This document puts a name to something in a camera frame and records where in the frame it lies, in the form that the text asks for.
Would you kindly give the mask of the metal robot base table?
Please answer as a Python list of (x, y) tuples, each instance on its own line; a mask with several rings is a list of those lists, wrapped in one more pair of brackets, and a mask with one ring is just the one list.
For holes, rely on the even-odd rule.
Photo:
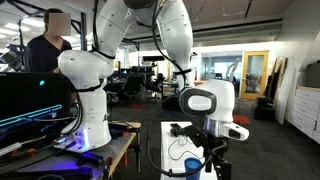
[(118, 137), (108, 144), (75, 153), (46, 149), (39, 154), (15, 160), (1, 166), (1, 180), (101, 180), (109, 179), (121, 163), (127, 164), (127, 151), (134, 149), (140, 166), (140, 128), (138, 122), (113, 122), (122, 126)]

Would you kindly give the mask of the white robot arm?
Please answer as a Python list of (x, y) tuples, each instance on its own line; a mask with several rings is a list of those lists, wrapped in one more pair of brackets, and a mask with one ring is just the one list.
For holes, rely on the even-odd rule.
[(218, 180), (231, 180), (231, 164), (223, 158), (229, 132), (237, 132), (237, 139), (244, 141), (249, 131), (233, 122), (232, 83), (218, 79), (194, 83), (190, 64), (193, 31), (183, 0), (107, 0), (94, 13), (92, 49), (66, 50), (59, 55), (58, 68), (75, 87), (80, 102), (80, 115), (62, 130), (74, 144), (70, 150), (83, 153), (111, 141), (102, 83), (113, 74), (116, 51), (136, 22), (152, 29), (154, 40), (162, 42), (158, 49), (165, 50), (164, 58), (174, 65), (182, 112), (206, 118), (200, 143), (205, 162), (200, 167), (214, 171)]

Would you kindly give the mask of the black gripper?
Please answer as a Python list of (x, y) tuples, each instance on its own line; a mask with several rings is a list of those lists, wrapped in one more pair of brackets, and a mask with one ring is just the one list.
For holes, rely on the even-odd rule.
[(211, 134), (207, 136), (207, 140), (205, 171), (207, 173), (215, 171), (217, 180), (231, 180), (232, 165), (224, 158), (224, 154), (228, 151), (228, 140)]

